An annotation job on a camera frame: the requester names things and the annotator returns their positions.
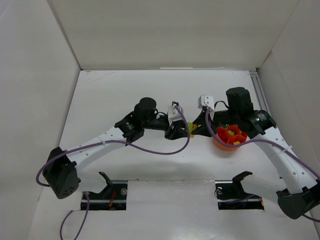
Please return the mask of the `lime green long lego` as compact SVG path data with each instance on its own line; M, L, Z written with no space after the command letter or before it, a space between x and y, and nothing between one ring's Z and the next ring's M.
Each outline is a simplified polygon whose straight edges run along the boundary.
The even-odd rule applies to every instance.
M196 123L192 123L192 122L189 122L188 123L188 129L190 131L190 133L192 133L194 130L196 130L198 128L198 124Z

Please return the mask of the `yellow curved lego piece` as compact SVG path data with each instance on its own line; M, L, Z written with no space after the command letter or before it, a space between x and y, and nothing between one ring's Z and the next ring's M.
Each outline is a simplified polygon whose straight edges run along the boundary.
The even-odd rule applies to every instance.
M194 131L194 129L190 129L190 138L191 139L195 137L195 135L193 134L193 131Z

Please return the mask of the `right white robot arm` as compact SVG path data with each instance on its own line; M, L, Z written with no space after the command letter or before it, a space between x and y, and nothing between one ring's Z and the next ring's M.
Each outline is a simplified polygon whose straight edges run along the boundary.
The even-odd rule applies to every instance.
M201 113L193 121L193 135L212 137L224 150L239 149L256 144L276 168L286 187L273 190L282 212L291 219L305 216L320 204L320 176L300 160L283 139L275 120L265 110L255 110L250 93L244 87L226 91L226 109L216 111L213 97L201 95L198 108Z

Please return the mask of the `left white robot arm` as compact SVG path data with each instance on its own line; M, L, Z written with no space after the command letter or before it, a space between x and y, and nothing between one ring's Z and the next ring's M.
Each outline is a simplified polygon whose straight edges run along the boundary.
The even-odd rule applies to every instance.
M180 138L190 138L188 123L178 102L172 102L162 116L158 116L156 107L154 99L144 97L132 112L94 139L70 150L54 148L37 175L44 177L44 186L50 187L58 199L65 199L82 185L80 172L94 161L126 146L144 151L134 142L144 136L145 130L164 131L168 140L175 139L176 133Z

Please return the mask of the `orange round divided container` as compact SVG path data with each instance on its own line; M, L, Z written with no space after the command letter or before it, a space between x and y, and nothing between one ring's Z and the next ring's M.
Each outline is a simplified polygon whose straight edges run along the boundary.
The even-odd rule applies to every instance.
M217 128L217 137L222 142L224 142L225 144L228 144L228 145L236 146L241 143L244 143L247 140L248 135L244 131L241 131L241 130L238 135L230 135L227 131L228 126L226 126L226 127L219 126Z

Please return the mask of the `aluminium rail on right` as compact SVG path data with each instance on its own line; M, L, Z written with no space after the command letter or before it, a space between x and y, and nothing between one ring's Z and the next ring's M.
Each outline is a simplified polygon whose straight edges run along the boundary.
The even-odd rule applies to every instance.
M253 88L257 97L257 101L258 101L258 105L259 107L266 111L266 112L270 112L269 110L269 106L267 103L267 100L265 98L265 94L261 85L261 81L258 75L258 72L256 70L250 70L249 71L249 75L253 84Z

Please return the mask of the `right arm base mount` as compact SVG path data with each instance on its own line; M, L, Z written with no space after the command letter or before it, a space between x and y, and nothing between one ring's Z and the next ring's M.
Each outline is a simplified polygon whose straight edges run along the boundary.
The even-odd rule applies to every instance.
M231 180L216 180L214 195L217 198L219 210L265 210L260 196L246 193L241 181L252 175L244 171L234 176Z

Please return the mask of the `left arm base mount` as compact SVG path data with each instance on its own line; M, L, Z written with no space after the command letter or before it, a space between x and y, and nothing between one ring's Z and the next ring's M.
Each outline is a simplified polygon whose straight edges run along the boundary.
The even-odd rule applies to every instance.
M99 176L84 177L79 185L79 191L86 192L88 197L82 195L81 210L90 211L125 211L127 208L128 181L111 180L104 172Z

